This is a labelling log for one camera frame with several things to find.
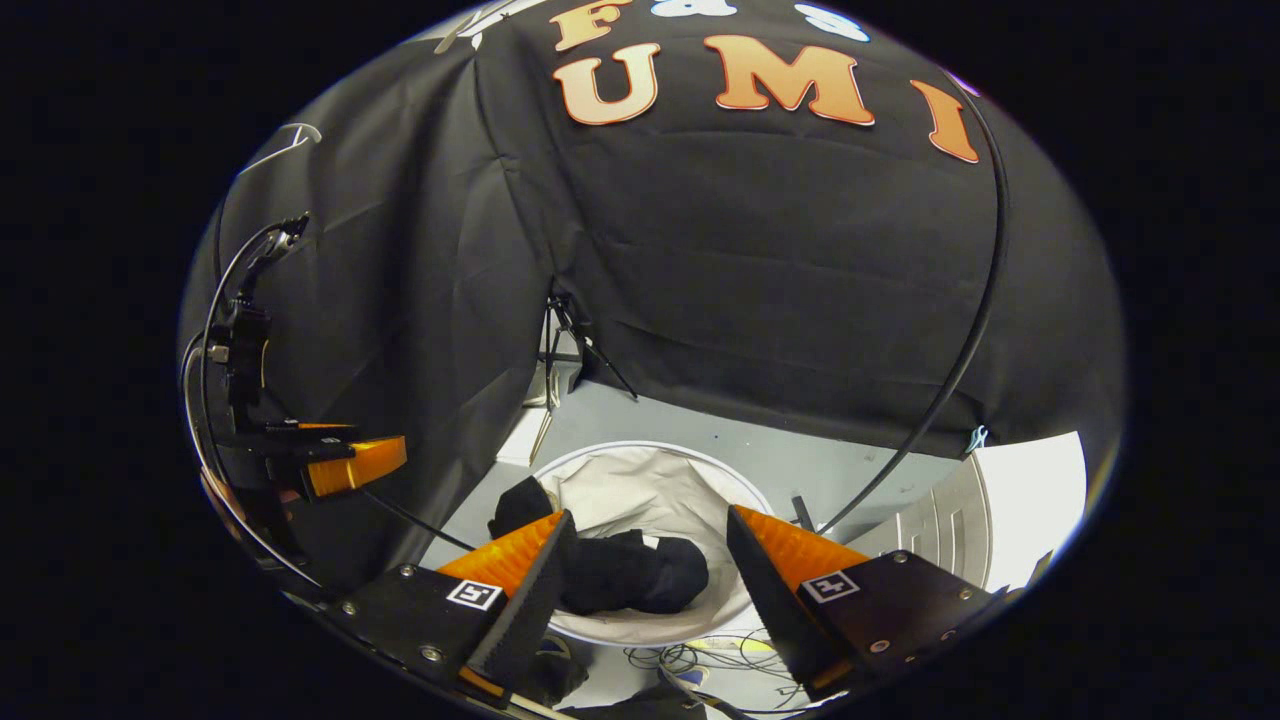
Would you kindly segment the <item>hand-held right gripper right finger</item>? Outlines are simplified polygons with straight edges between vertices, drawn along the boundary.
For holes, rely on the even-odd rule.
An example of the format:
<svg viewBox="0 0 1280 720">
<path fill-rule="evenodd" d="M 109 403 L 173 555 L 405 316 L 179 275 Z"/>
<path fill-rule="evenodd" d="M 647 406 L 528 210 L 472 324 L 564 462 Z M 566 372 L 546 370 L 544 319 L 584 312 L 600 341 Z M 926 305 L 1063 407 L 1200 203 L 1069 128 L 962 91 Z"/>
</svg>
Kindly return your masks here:
<svg viewBox="0 0 1280 720">
<path fill-rule="evenodd" d="M 1004 610 L 988 592 L 906 550 L 869 557 L 741 505 L 726 544 L 791 678 L 812 701 L 877 691 Z"/>
</svg>

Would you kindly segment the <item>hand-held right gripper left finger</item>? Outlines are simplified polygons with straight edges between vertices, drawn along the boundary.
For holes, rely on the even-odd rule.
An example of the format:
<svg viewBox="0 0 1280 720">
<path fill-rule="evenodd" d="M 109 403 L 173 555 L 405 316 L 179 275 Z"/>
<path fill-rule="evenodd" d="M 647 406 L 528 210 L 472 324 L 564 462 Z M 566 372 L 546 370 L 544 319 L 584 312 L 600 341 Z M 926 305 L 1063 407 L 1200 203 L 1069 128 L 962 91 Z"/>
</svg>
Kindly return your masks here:
<svg viewBox="0 0 1280 720">
<path fill-rule="evenodd" d="M 577 538 L 561 510 L 442 568 L 385 571 L 335 602 L 335 630 L 433 691 L 507 706 L 561 605 Z"/>
</svg>

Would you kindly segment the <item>black jacket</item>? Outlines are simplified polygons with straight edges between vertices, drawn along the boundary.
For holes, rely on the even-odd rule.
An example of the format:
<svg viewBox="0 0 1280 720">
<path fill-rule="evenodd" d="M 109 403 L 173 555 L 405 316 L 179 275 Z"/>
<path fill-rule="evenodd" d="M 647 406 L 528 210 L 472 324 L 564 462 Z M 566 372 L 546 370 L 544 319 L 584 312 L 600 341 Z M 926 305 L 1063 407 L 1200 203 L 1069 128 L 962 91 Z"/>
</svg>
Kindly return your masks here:
<svg viewBox="0 0 1280 720">
<path fill-rule="evenodd" d="M 685 538 L 644 536 L 639 529 L 580 537 L 564 564 L 559 609 L 579 616 L 620 610 L 676 614 L 709 579 L 705 555 Z"/>
</svg>

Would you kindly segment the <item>white laundry hamper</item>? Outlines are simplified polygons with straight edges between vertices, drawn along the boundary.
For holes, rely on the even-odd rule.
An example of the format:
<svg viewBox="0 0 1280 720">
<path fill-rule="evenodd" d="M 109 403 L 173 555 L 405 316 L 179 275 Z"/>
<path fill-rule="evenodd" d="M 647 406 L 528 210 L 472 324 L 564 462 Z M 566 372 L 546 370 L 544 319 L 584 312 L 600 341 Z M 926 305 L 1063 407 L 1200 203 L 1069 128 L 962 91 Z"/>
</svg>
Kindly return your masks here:
<svg viewBox="0 0 1280 720">
<path fill-rule="evenodd" d="M 580 538 L 640 530 L 646 538 L 691 541 L 709 571 L 707 587 L 677 612 L 558 610 L 553 632 L 602 646 L 657 648 L 741 629 L 755 618 L 727 546 L 727 512 L 733 505 L 765 515 L 774 510 L 728 464 L 678 445 L 620 441 L 566 454 L 532 478 L 572 512 Z"/>
</svg>

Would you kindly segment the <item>white clothes hanger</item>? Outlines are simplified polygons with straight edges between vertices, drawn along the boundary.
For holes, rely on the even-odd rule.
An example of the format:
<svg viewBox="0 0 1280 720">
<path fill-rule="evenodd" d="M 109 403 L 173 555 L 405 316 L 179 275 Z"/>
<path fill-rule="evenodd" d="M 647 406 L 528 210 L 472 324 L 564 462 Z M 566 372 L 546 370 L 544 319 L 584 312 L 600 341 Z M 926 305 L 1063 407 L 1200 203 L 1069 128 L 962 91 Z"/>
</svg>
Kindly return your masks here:
<svg viewBox="0 0 1280 720">
<path fill-rule="evenodd" d="M 252 169 L 268 164 L 301 149 L 311 149 L 324 141 L 323 132 L 310 123 L 292 122 L 278 127 L 255 151 L 253 156 L 237 173 L 243 176 Z"/>
</svg>

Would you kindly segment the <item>black clothes rack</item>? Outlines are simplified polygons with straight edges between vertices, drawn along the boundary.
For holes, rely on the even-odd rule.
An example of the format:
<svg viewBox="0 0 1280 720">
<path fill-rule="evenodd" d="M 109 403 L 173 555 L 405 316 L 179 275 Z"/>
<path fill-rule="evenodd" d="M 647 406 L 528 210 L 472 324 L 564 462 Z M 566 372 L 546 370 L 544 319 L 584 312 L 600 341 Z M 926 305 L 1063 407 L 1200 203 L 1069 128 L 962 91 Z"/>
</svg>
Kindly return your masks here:
<svg viewBox="0 0 1280 720">
<path fill-rule="evenodd" d="M 818 536 L 827 536 L 833 530 L 840 521 L 842 521 L 851 511 L 860 505 L 863 505 L 872 493 L 878 489 L 897 469 L 897 466 L 906 459 L 906 456 L 916 447 L 920 439 L 923 439 L 929 429 L 934 425 L 937 418 L 945 409 L 946 404 L 951 400 L 956 392 L 960 382 L 965 377 L 969 366 L 972 365 L 974 357 L 977 356 L 978 348 L 980 347 L 986 332 L 989 327 L 989 319 L 992 316 L 996 291 L 1000 287 L 1001 277 L 1004 269 L 1007 264 L 1009 256 L 1009 242 L 1006 240 L 1006 228 L 1009 219 L 1009 174 L 1006 169 L 1006 163 L 1004 159 L 1002 150 L 991 129 L 989 122 L 986 119 L 984 113 L 977 105 L 977 99 L 980 94 L 977 94 L 973 87 L 961 81 L 951 70 L 942 70 L 945 78 L 963 95 L 964 106 L 973 114 L 975 123 L 980 131 L 982 138 L 984 140 L 987 149 L 989 150 L 991 163 L 992 163 L 992 177 L 995 186 L 995 233 L 992 240 L 992 252 L 989 258 L 989 268 L 983 286 L 983 292 L 980 300 L 975 307 L 975 314 L 969 325 L 968 333 L 957 355 L 955 356 L 947 375 L 943 379 L 943 384 L 938 388 L 932 398 L 931 404 L 927 406 L 924 414 L 919 418 L 916 424 L 906 434 L 901 445 L 895 450 L 893 455 L 888 461 L 872 477 L 872 479 L 851 498 L 824 525 L 819 527 L 815 533 Z"/>
</svg>

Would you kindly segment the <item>dark shoe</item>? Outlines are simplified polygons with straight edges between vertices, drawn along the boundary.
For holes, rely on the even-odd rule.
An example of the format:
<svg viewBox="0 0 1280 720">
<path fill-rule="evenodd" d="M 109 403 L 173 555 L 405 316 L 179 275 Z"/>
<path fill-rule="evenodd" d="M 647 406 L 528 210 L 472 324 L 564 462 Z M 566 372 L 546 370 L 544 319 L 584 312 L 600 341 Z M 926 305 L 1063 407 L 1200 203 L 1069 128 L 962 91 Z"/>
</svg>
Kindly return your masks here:
<svg viewBox="0 0 1280 720">
<path fill-rule="evenodd" d="M 589 679 L 588 669 L 558 635 L 544 635 L 515 693 L 553 708 Z"/>
</svg>

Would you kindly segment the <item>black tripod stand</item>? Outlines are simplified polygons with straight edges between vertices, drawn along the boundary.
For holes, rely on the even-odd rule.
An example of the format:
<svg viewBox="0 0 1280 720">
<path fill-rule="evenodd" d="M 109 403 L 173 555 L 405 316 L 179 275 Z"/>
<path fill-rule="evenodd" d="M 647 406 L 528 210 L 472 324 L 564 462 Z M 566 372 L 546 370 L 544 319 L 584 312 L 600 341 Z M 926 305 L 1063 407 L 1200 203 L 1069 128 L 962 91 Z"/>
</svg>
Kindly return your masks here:
<svg viewBox="0 0 1280 720">
<path fill-rule="evenodd" d="M 621 387 L 630 395 L 631 400 L 639 402 L 637 391 L 598 346 L 588 325 L 589 322 L 579 320 L 573 300 L 567 293 L 548 295 L 543 316 L 543 346 L 541 352 L 538 355 L 538 361 L 541 364 L 543 372 L 544 400 L 541 406 L 544 419 L 541 421 L 540 436 L 534 445 L 534 454 L 538 454 L 541 448 L 547 432 L 553 423 L 556 410 L 561 405 L 557 398 L 559 382 L 556 375 L 556 363 L 559 357 L 558 348 L 563 334 L 567 334 L 575 342 L 580 357 L 582 352 L 586 352 L 590 357 L 595 357 L 596 363 L 607 368 L 621 383 Z"/>
</svg>

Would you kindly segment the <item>white panelled door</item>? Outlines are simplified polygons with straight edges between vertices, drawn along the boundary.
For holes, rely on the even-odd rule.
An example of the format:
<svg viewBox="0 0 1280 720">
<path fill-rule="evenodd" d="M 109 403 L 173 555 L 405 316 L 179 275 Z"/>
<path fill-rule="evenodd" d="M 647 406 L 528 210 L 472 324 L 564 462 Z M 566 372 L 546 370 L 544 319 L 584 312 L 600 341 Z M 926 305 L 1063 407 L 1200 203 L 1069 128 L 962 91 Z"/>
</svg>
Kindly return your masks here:
<svg viewBox="0 0 1280 720">
<path fill-rule="evenodd" d="M 1070 541 L 1085 497 L 1075 430 L 978 448 L 847 546 L 868 557 L 909 551 L 983 591 L 1014 591 Z"/>
</svg>

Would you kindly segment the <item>black backdrop cloth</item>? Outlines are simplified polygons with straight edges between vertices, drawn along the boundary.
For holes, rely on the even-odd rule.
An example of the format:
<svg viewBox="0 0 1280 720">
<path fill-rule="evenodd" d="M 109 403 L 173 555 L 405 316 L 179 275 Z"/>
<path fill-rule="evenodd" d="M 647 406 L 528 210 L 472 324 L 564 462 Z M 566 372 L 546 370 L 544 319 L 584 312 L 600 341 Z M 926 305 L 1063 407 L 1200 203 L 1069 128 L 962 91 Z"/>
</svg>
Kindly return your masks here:
<svg viewBox="0 0 1280 720">
<path fill-rule="evenodd" d="M 236 174 L 177 357 L 195 360 L 243 242 L 307 213 L 259 282 L 264 383 L 303 421 L 403 436 L 381 486 L 428 521 L 493 466 L 549 293 L 641 400 L 897 448 L 965 340 L 995 233 L 989 150 L 943 69 L 797 0 L 461 13 L 278 126 L 320 145 Z M 974 91 L 1007 169 L 1007 264 L 913 452 L 960 457 L 978 427 L 993 446 L 1075 430 L 1092 514 L 1130 407 L 1123 292 L 1065 164 Z"/>
</svg>

